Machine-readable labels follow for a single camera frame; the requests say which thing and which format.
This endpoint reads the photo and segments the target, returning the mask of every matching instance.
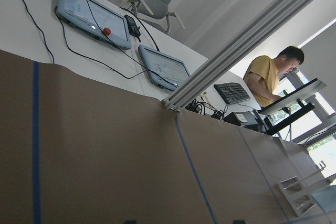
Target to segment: black hair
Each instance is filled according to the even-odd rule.
[[[299,65],[301,65],[305,60],[305,54],[303,53],[303,51],[300,48],[294,46],[286,47],[278,54],[277,58],[281,55],[286,55],[289,59],[297,59],[300,62]]]

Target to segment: computer monitor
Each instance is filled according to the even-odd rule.
[[[96,39],[121,49],[132,46],[126,19],[95,0],[58,0],[56,11],[60,18]],[[111,32],[108,38],[102,33],[105,28]]]
[[[262,115],[275,114],[282,108],[289,107],[292,104],[297,103],[298,99],[300,101],[303,101],[304,99],[311,97],[316,92],[319,92],[321,89],[323,89],[325,86],[326,85],[322,81],[315,78],[305,85],[299,87],[297,90],[280,98],[278,101],[275,101],[267,107],[259,110],[258,113]]]
[[[183,61],[144,45],[140,45],[138,50],[144,65],[159,75],[148,73],[152,84],[160,88],[175,90],[189,77]]]

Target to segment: keyboard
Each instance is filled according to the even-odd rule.
[[[229,82],[224,84],[215,84],[214,88],[226,104],[233,104],[250,99],[247,92],[239,83]]]

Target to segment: red button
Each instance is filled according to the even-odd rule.
[[[111,30],[109,28],[105,27],[104,30],[103,30],[103,34],[105,36],[109,36],[111,34]]]

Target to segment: person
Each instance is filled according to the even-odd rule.
[[[301,49],[289,46],[274,59],[262,55],[251,62],[243,79],[260,107],[266,107],[281,98],[273,94],[279,84],[278,73],[289,73],[303,63],[304,56]]]

